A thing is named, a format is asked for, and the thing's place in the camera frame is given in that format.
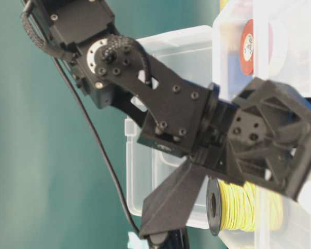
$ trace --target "yellow wire spool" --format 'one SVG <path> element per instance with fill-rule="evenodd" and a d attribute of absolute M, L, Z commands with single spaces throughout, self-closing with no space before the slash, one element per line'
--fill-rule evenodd
<path fill-rule="evenodd" d="M 270 229 L 281 228 L 284 219 L 282 197 L 268 191 L 270 204 Z M 215 236 L 221 230 L 255 231 L 255 185 L 246 182 L 244 186 L 226 184 L 209 179 L 207 190 L 207 217 L 211 233 Z"/>

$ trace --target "teal background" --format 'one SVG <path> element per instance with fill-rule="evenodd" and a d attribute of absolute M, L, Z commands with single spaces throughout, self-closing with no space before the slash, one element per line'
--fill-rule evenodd
<path fill-rule="evenodd" d="M 108 0 L 140 38 L 211 25 L 218 1 Z M 130 227 L 96 142 L 50 58 L 28 39 L 20 1 L 0 1 L 0 248 L 126 248 Z M 125 186 L 125 115 L 82 96 Z M 223 248 L 189 228 L 191 248 Z"/>

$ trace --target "black robotic arm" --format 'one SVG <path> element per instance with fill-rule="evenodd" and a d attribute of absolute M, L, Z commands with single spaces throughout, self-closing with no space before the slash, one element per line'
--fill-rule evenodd
<path fill-rule="evenodd" d="M 31 12 L 49 42 L 35 38 Z M 23 13 L 32 40 L 65 60 L 98 108 L 131 116 L 142 129 L 140 143 L 188 156 L 144 201 L 139 236 L 154 248 L 187 246 L 184 227 L 206 176 L 250 181 L 296 200 L 311 169 L 311 105 L 292 87 L 255 78 L 232 103 L 220 100 L 216 84 L 180 78 L 120 35 L 102 0 L 30 0 Z"/>

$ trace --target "hole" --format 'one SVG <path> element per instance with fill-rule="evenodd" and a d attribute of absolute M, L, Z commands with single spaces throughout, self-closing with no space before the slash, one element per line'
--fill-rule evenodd
<path fill-rule="evenodd" d="M 140 70 L 139 72 L 138 72 L 138 79 L 141 81 L 141 82 L 143 82 L 143 83 L 145 83 L 145 72 L 144 72 L 144 70 Z"/>
<path fill-rule="evenodd" d="M 152 77 L 152 89 L 156 89 L 159 86 L 159 81 Z"/>
<path fill-rule="evenodd" d="M 139 110 L 141 110 L 142 112 L 146 112 L 146 111 L 147 111 L 145 105 L 142 103 L 142 101 L 140 101 L 139 98 L 133 97 L 133 98 L 130 100 L 130 102 L 131 102 L 134 106 L 136 106 Z"/>
<path fill-rule="evenodd" d="M 211 214 L 212 217 L 216 217 L 216 211 L 217 211 L 217 201 L 216 201 L 216 196 L 214 193 L 212 193 L 212 198 L 211 198 Z"/>
<path fill-rule="evenodd" d="M 296 148 L 291 149 L 290 154 L 294 157 L 296 153 Z"/>
<path fill-rule="evenodd" d="M 265 169 L 265 180 L 269 181 L 272 178 L 272 173 L 269 169 Z"/>
<path fill-rule="evenodd" d="M 145 83 L 145 72 L 144 72 L 144 70 L 140 70 L 138 72 L 137 77 L 141 82 Z M 154 89 L 158 88 L 158 86 L 159 86 L 159 82 L 157 81 L 157 79 L 152 78 L 152 89 L 154 90 Z"/>

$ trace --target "clear plastic container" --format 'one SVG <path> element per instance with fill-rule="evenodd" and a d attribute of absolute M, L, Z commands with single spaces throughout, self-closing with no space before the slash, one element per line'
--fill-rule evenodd
<path fill-rule="evenodd" d="M 211 83 L 212 28 L 198 26 L 138 40 L 146 51 L 182 78 L 208 87 Z M 141 102 L 134 104 L 143 108 Z M 143 200 L 183 161 L 144 145 L 137 144 L 140 129 L 132 119 L 125 120 L 127 203 L 132 214 L 141 216 Z M 188 226 L 208 228 L 205 180 Z"/>
<path fill-rule="evenodd" d="M 285 82 L 311 97 L 311 0 L 231 0 L 213 25 L 213 81 L 221 86 L 221 98 L 233 99 L 252 79 L 242 73 L 239 62 L 241 35 L 249 19 L 254 75 Z M 311 249 L 311 215 L 298 203 L 283 200 L 279 231 L 270 231 L 267 190 L 257 188 L 256 231 L 223 231 L 219 237 L 229 249 Z"/>

